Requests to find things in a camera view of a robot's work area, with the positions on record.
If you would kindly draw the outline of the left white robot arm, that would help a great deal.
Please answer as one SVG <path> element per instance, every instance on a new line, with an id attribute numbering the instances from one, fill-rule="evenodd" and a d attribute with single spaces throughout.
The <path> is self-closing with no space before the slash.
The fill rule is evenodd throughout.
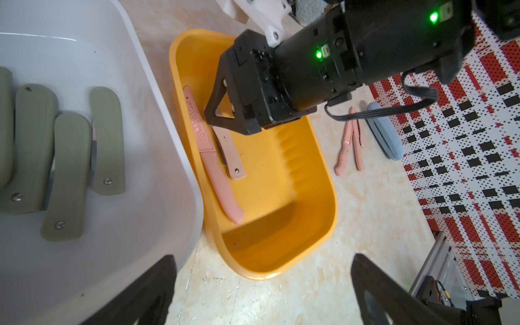
<path id="1" fill-rule="evenodd" d="M 354 256 L 351 275 L 364 324 L 504 324 L 505 300 L 467 301 L 464 309 L 413 297 L 368 257 Z M 177 268 L 166 255 L 85 324 L 164 324 L 175 292 Z"/>

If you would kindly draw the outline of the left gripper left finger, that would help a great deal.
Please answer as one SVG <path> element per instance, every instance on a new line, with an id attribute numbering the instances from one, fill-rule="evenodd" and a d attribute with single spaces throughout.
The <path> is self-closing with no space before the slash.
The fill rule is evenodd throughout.
<path id="1" fill-rule="evenodd" d="M 164 324 L 177 277 L 174 256 L 166 255 L 84 324 Z"/>

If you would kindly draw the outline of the yellow storage box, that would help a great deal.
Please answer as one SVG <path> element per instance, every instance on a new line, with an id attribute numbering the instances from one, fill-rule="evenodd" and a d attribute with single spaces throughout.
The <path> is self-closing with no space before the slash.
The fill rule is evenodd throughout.
<path id="1" fill-rule="evenodd" d="M 199 183 L 207 236 L 237 274 L 267 280 L 288 271 L 331 237 L 338 201 L 311 121 L 304 117 L 259 134 L 232 136 L 246 176 L 230 186 L 245 219 L 237 225 L 223 212 L 197 148 L 184 88 L 203 109 L 219 57 L 233 43 L 231 35 L 203 29 L 182 32 L 173 40 L 170 114 Z"/>

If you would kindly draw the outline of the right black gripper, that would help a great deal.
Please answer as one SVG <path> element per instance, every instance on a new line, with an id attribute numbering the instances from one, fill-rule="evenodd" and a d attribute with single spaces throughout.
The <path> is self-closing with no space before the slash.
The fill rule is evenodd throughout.
<path id="1" fill-rule="evenodd" d="M 271 48 L 247 30 L 220 56 L 204 117 L 211 127 L 242 135 L 296 121 L 352 98 L 364 83 L 346 13 L 333 8 Z M 220 108 L 228 97 L 232 117 Z"/>

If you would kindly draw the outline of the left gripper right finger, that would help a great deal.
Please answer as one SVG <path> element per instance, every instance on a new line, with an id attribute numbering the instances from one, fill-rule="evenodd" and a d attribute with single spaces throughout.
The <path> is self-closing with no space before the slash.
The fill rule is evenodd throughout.
<path id="1" fill-rule="evenodd" d="M 351 276 L 364 324 L 447 323 L 361 253 L 353 258 Z"/>

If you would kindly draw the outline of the white storage box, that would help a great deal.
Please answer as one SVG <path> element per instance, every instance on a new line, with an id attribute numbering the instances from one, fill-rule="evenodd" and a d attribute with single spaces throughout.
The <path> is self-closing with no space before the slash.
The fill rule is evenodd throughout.
<path id="1" fill-rule="evenodd" d="M 118 1 L 1 2 L 1 323 L 164 324 L 194 173 Z"/>

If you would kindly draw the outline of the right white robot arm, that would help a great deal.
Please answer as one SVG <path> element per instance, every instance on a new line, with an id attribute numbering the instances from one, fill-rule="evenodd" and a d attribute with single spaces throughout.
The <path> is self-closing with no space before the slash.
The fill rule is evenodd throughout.
<path id="1" fill-rule="evenodd" d="M 275 44 L 247 30 L 219 59 L 206 122 L 252 135 L 395 75 L 433 71 L 451 83 L 475 45 L 473 13 L 499 39 L 519 36 L 518 1 L 333 1 Z"/>

